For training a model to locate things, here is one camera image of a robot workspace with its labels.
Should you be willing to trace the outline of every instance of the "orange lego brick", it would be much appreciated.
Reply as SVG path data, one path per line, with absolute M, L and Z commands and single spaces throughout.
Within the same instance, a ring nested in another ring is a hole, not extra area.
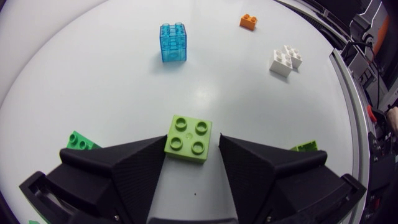
M 250 16 L 249 14 L 245 14 L 241 18 L 241 27 L 248 28 L 249 30 L 254 30 L 254 27 L 256 26 L 257 23 L 257 18 L 254 16 Z

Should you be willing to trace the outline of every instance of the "white table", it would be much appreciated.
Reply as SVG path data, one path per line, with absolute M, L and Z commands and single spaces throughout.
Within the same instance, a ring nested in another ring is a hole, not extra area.
M 239 26 L 245 13 L 258 19 L 254 32 Z M 162 63 L 165 22 L 185 24 L 186 62 Z M 284 44 L 303 55 L 288 78 L 268 66 Z M 166 158 L 150 217 L 236 218 L 220 133 L 285 149 L 316 139 L 327 166 L 350 174 L 351 128 L 332 50 L 274 1 L 105 2 L 51 38 L 4 100 L 0 189 L 22 223 L 41 221 L 18 185 L 58 166 L 73 130 L 106 147 L 165 135 L 173 114 L 213 122 L 208 160 Z

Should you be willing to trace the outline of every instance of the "green lego brick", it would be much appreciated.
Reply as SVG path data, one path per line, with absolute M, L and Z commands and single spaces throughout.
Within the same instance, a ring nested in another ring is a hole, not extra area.
M 299 144 L 298 146 L 294 146 L 292 151 L 297 151 L 297 152 L 310 152 L 310 151 L 317 151 L 318 146 L 317 142 L 315 140 L 306 142 L 304 144 Z
M 73 131 L 69 136 L 69 141 L 67 145 L 68 149 L 78 149 L 78 150 L 91 150 L 91 149 L 99 149 L 97 144 L 93 143 L 86 137 L 79 134 L 77 131 Z
M 174 115 L 164 152 L 169 157 L 204 163 L 210 143 L 211 121 Z

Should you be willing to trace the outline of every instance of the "clear blue block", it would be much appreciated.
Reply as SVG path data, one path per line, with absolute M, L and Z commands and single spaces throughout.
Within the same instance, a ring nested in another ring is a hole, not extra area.
M 187 33 L 181 22 L 163 24 L 159 38 L 163 62 L 187 60 Z

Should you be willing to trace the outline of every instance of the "person's hand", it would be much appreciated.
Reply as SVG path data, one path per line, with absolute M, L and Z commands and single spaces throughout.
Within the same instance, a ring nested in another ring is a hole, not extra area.
M 387 120 L 392 128 L 392 131 L 398 137 L 398 107 L 395 106 L 387 112 Z

